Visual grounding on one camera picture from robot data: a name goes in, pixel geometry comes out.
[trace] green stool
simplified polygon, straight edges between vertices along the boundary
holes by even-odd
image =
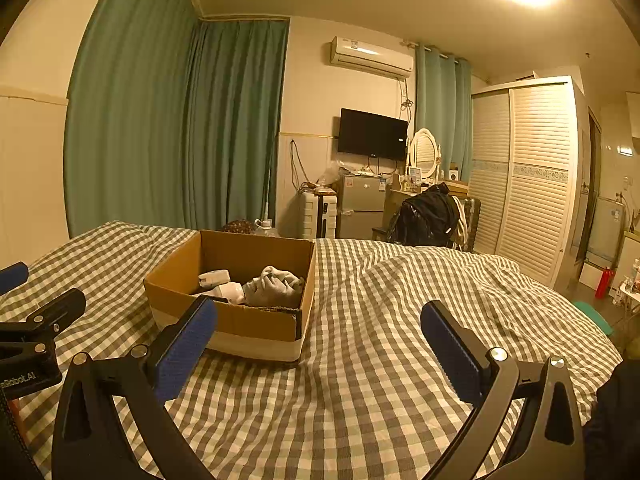
[[[580,310],[583,314],[586,314],[589,319],[591,319],[600,330],[604,332],[604,335],[610,336],[613,334],[613,329],[605,321],[605,319],[595,310],[589,303],[585,303],[584,301],[574,301],[574,306]]]

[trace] blue gripper pad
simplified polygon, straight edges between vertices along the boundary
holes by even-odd
[[[482,400],[482,371],[476,356],[465,345],[466,334],[461,333],[470,331],[462,328],[437,300],[423,306],[420,328],[458,398],[478,406]]]
[[[160,402],[180,395],[215,332],[217,322],[218,313],[213,301],[198,298],[175,325],[166,327],[156,338],[156,342],[169,340],[152,372],[154,393]]]
[[[22,285],[29,277],[29,267],[18,262],[0,270],[0,296]]]

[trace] curtain fold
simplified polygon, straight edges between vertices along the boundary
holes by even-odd
[[[116,219],[216,229],[261,216],[288,28],[200,22],[190,0],[100,0],[69,85],[69,234]]]
[[[288,31],[283,20],[200,23],[186,106],[188,227],[261,218],[275,185]]]
[[[471,66],[465,59],[447,59],[437,48],[415,48],[415,128],[427,128],[442,150],[445,176],[450,163],[458,165],[460,179],[471,173]]]

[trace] checkered bedspread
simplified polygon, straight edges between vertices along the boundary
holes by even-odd
[[[193,234],[110,222],[30,267],[0,298],[0,321],[24,319],[68,288],[84,316],[58,339],[64,372],[81,350],[124,354],[158,333],[142,280]],[[297,365],[259,364],[206,351],[183,393],[166,404],[212,474],[242,478],[422,478],[459,430],[459,402],[419,327],[422,305],[442,300],[488,346],[523,360],[565,356],[582,421],[620,356],[567,300],[498,256],[383,242],[318,240],[316,290]],[[22,399],[31,451],[50,477],[60,387]],[[141,465],[158,472],[126,402],[115,399]],[[481,472],[497,465],[521,402],[514,402]]]

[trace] floor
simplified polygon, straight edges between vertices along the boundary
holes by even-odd
[[[624,344],[622,323],[616,325],[624,315],[624,310],[621,305],[614,305],[612,298],[608,294],[601,300],[596,299],[595,290],[583,285],[577,280],[572,280],[562,295],[571,302],[584,301],[597,310],[607,323],[613,327],[614,333],[610,336],[610,339],[616,348],[618,348],[618,351],[622,353]],[[640,358],[640,314],[632,318],[629,322],[627,341],[625,357]]]

